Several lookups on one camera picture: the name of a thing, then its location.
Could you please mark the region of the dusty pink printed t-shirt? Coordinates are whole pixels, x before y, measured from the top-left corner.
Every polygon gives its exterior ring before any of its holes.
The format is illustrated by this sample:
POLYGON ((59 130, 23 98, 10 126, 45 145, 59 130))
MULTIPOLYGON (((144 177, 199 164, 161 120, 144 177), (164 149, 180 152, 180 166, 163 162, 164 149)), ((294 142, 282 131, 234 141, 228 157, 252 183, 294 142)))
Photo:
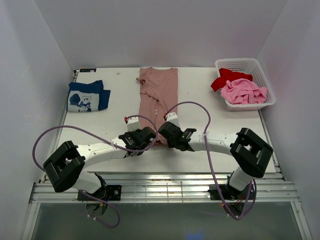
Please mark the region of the dusty pink printed t-shirt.
POLYGON ((140 125, 159 129, 165 123, 164 115, 178 103, 178 69, 141 68, 136 80, 140 85, 138 114, 150 119, 140 118, 140 125))

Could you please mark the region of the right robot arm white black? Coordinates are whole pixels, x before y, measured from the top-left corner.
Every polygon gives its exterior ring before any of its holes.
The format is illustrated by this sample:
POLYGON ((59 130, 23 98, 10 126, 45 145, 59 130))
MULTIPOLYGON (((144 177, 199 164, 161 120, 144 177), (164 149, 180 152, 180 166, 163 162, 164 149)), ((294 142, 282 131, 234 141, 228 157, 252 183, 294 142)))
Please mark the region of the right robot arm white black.
POLYGON ((195 128, 181 128, 172 122, 165 122, 159 133, 167 140, 169 148, 182 152, 209 151, 232 156, 238 164, 228 177, 226 185, 219 188, 225 199, 237 199, 249 183, 261 179, 270 162, 273 148, 249 128, 237 133, 199 133, 195 128))

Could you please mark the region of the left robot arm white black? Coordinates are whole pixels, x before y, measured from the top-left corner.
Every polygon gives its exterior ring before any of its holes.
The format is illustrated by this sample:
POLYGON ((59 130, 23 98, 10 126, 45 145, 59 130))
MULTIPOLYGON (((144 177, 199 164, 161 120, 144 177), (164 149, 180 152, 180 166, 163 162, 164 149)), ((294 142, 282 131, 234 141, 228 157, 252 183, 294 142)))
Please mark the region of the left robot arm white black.
POLYGON ((87 145, 75 145, 65 141, 44 162, 43 169, 53 189, 57 193, 71 188, 85 191, 95 200, 107 198, 108 186, 97 173, 89 173, 85 168, 98 163, 139 156, 156 139, 150 127, 127 131, 111 141, 87 145))

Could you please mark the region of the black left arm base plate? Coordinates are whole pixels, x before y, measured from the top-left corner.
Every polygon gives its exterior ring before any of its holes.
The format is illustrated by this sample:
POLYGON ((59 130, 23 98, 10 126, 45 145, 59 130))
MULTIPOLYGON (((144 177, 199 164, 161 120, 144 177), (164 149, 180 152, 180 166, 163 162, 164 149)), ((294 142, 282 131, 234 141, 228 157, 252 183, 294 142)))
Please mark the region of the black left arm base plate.
POLYGON ((121 185, 106 185, 103 187, 101 199, 104 201, 120 201, 121 195, 121 185))

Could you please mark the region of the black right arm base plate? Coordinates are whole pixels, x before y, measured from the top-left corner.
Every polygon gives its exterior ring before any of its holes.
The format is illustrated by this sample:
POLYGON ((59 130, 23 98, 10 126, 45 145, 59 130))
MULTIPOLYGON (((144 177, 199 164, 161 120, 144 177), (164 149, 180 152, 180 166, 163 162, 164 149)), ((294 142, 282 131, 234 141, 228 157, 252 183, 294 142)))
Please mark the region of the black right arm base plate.
MULTIPOLYGON (((230 188, 224 184, 219 184, 218 186, 223 198, 228 201, 244 201, 247 196, 249 196, 249 200, 253 200, 255 198, 256 190, 253 185, 251 186, 250 190, 249 185, 247 185, 243 191, 234 190, 233 188, 230 188)), ((221 200, 215 184, 210 184, 207 192, 209 193, 209 198, 211 200, 221 200)))

